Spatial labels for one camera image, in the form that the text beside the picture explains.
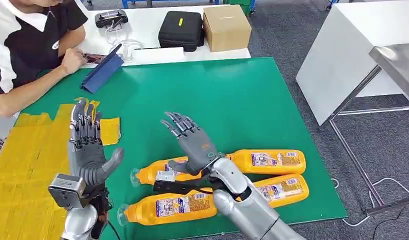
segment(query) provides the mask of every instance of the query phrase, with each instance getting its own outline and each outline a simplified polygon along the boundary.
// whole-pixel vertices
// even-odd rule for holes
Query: table leg
[[[352,149],[348,145],[346,139],[343,137],[342,133],[340,132],[340,129],[334,123],[334,120],[330,120],[329,124],[331,125],[332,129],[334,130],[335,134],[337,135],[338,139],[340,140],[340,142],[343,145],[344,149],[346,150],[347,154],[351,158],[353,164],[356,166],[357,171],[362,176],[363,180],[365,181],[366,185],[369,188],[369,191],[371,191],[372,195],[374,196],[376,202],[378,203],[378,205],[383,206],[384,201],[381,199],[381,197],[380,197],[379,193],[377,192],[377,190],[375,189],[373,183],[370,181],[370,178],[368,177],[367,173],[365,172],[364,168],[362,167],[361,162],[356,158],[356,156],[353,153]]]
[[[122,6],[124,9],[128,9],[128,0],[122,0]]]
[[[248,10],[250,11],[250,14],[255,13],[255,4],[256,4],[256,0],[250,0],[250,5],[248,6]]]
[[[326,122],[333,120],[341,111],[343,111],[351,101],[356,98],[356,96],[373,80],[377,74],[381,72],[382,68],[376,65],[366,77],[351,91],[351,93],[343,100],[343,102],[334,110],[334,112],[329,116],[321,126],[325,125]]]
[[[400,199],[399,201],[389,202],[386,205],[382,205],[382,206],[378,206],[378,207],[368,209],[365,212],[366,212],[366,214],[368,216],[371,216],[371,215],[377,215],[377,214],[385,213],[385,212],[393,210],[393,209],[404,208],[406,206],[409,206],[409,197]]]
[[[376,109],[365,109],[365,110],[353,110],[353,111],[341,111],[337,116],[349,116],[349,115],[359,115],[359,114],[375,114],[375,113],[388,113],[388,112],[398,112],[398,111],[408,111],[409,106],[397,106],[388,108],[376,108]]]

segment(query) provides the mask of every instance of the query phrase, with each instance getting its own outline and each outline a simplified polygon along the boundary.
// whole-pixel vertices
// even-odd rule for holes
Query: floor
[[[207,5],[208,0],[154,2],[154,7]],[[346,208],[349,223],[365,217],[371,207],[367,187],[333,130],[319,128],[295,76],[305,59],[327,12],[325,0],[258,0],[249,50],[253,57],[274,57],[312,139],[332,178],[339,181],[337,192]],[[145,2],[129,3],[130,8],[145,8]],[[118,9],[120,0],[93,0],[90,10]],[[408,105],[401,95],[361,98],[351,109]],[[371,180],[390,177],[409,189],[409,111],[339,117],[336,120],[344,137],[363,163]],[[408,193],[392,181],[377,185],[385,202],[407,197]],[[292,226],[309,240],[409,240],[409,207],[370,217],[356,227],[341,219]],[[243,240],[240,233],[198,238],[200,240]]]

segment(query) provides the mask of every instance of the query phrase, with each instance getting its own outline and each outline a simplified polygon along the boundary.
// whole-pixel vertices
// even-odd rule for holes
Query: black shirt
[[[59,40],[86,21],[74,0],[42,13],[23,13],[9,0],[0,0],[0,94],[56,68],[61,63]]]

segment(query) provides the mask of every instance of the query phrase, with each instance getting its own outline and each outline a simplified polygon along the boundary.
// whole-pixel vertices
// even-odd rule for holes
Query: silver robotic arm
[[[108,211],[112,207],[105,180],[124,155],[118,147],[110,160],[106,160],[100,138],[101,114],[97,112],[93,118],[93,105],[86,110],[85,107],[86,101],[82,99],[71,111],[67,146],[70,175],[57,174],[48,186],[57,205],[67,210],[61,240],[100,238],[109,223]]]
[[[207,134],[189,117],[166,112],[176,127],[161,122],[177,138],[188,161],[170,161],[175,171],[208,176],[213,203],[250,240],[304,240],[272,209],[250,179],[223,154],[216,151]]]

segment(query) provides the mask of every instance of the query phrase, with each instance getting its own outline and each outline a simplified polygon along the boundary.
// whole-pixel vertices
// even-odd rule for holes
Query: green table surface
[[[183,156],[177,140],[161,125],[165,111],[192,117],[218,151],[240,149],[295,149],[306,157],[303,173],[309,196],[276,210],[289,224],[346,217],[346,211],[271,57],[218,61],[180,62],[128,66],[119,69],[96,93],[80,89],[90,69],[81,69],[53,87],[24,113],[49,113],[54,118],[59,104],[74,103],[76,97],[98,100],[103,118],[120,117],[121,138],[106,146],[109,156],[116,146],[125,148],[122,164],[106,185],[114,209],[109,219],[122,239],[168,240],[235,232],[224,216],[181,223],[121,227],[117,209],[156,194],[151,185],[133,187],[132,169],[157,160]],[[250,175],[252,181],[267,178]],[[116,239],[107,227],[106,240]]]

